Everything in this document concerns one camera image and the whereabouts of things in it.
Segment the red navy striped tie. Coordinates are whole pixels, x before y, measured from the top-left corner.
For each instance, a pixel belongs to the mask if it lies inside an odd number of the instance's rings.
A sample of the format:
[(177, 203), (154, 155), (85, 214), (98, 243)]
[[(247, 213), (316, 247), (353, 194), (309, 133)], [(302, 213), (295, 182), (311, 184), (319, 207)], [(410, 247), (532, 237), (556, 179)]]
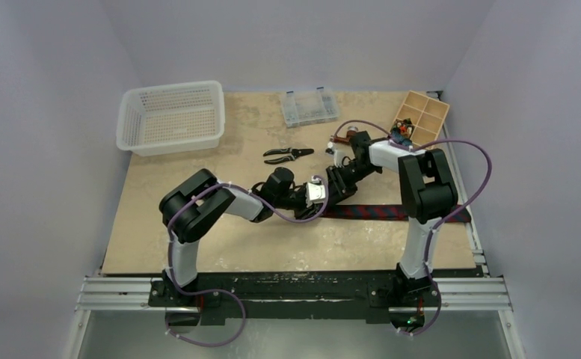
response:
[(367, 221), (407, 221), (408, 214), (401, 204), (346, 204), (326, 209), (323, 218)]

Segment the wooden compartment box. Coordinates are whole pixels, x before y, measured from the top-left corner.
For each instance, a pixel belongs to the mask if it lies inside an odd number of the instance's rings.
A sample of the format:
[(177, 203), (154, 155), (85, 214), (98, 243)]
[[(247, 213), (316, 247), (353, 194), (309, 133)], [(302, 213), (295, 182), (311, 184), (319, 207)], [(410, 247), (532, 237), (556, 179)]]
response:
[(410, 118), (414, 125), (410, 140), (414, 147), (418, 147), (438, 139), (449, 109), (450, 104), (437, 97), (410, 90), (399, 106), (393, 124), (396, 118)]

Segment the white plastic basket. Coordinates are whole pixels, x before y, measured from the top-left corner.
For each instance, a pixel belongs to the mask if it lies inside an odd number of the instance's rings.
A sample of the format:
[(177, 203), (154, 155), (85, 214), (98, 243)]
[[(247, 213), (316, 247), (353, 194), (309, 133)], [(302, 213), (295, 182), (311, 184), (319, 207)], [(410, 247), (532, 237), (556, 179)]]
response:
[(209, 150), (219, 145), (225, 122), (217, 81), (131, 89), (120, 103), (116, 145), (138, 156)]

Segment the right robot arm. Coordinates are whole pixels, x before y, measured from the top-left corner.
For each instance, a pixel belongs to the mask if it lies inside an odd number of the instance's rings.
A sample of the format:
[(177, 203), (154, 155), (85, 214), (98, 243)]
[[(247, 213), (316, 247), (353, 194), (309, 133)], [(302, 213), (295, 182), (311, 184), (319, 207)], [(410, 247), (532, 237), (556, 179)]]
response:
[(442, 150), (414, 150), (393, 139), (376, 139), (367, 132), (353, 134), (349, 145), (354, 158), (347, 160), (334, 142), (326, 153), (334, 164), (327, 168), (330, 199), (325, 211), (331, 218), (385, 219), (385, 206), (344, 205), (357, 191), (359, 181), (373, 173), (390, 170), (399, 176), (399, 207), (408, 220), (403, 256), (396, 266), (393, 294), (411, 304), (431, 286), (432, 250), (437, 241), (435, 225), (457, 205), (458, 194)]

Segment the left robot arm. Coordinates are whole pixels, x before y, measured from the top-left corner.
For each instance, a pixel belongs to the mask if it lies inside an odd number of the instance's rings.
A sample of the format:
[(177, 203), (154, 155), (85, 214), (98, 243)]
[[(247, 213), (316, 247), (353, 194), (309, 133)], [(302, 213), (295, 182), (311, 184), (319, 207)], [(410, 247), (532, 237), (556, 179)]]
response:
[(288, 168), (278, 167), (251, 188), (219, 180), (203, 168), (165, 195), (159, 204), (168, 234), (167, 296), (176, 305), (190, 304), (199, 292), (197, 255), (200, 240), (223, 215), (260, 223), (277, 215), (291, 223), (317, 219), (329, 202), (326, 181), (315, 176), (296, 185)]

